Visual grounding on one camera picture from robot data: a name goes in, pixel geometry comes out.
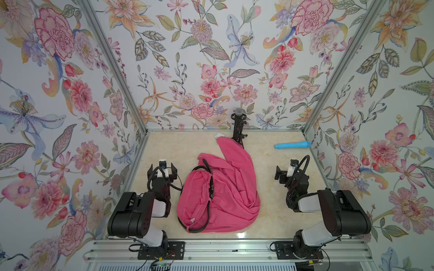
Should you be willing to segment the pink trousers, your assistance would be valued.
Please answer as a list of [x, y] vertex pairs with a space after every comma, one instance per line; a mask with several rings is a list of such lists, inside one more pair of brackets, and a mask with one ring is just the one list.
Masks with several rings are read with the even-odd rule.
[[209, 163], [215, 187], [210, 223], [203, 233], [230, 233], [243, 230], [255, 222], [261, 200], [253, 161], [248, 152], [231, 138], [220, 137], [216, 142], [224, 157], [205, 153], [198, 156], [198, 165], [202, 164], [202, 159]]

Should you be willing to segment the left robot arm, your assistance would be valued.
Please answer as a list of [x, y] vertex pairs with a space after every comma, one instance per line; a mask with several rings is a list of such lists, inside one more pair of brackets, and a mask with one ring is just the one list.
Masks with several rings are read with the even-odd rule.
[[161, 159], [157, 167], [147, 172], [145, 193], [125, 192], [112, 213], [107, 232], [111, 237], [129, 238], [147, 248], [167, 246], [167, 234], [151, 225], [152, 218], [168, 217], [171, 210], [171, 188], [177, 179], [173, 164]]

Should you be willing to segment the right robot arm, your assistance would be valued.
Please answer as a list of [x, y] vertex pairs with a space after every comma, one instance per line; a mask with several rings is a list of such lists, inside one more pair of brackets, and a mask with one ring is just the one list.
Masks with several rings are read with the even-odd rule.
[[292, 159], [287, 170], [276, 167], [275, 179], [287, 188], [285, 198], [289, 209], [298, 213], [320, 213], [322, 221], [307, 229], [297, 231], [293, 246], [320, 248], [342, 236], [360, 236], [371, 232], [372, 222], [358, 200], [349, 190], [331, 189], [308, 192], [309, 176], [306, 174], [310, 157], [301, 161]]

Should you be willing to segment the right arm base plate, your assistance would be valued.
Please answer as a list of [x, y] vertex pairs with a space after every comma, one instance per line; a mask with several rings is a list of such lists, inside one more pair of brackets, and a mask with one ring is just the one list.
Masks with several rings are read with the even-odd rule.
[[274, 245], [278, 260], [323, 260], [324, 256], [319, 247], [309, 247], [304, 243], [293, 241], [276, 241]]

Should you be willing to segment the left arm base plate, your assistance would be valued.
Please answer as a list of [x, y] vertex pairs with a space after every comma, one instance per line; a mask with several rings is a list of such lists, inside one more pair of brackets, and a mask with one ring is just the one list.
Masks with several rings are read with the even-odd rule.
[[159, 247], [147, 247], [142, 245], [137, 256], [138, 260], [183, 260], [185, 242], [168, 241]]

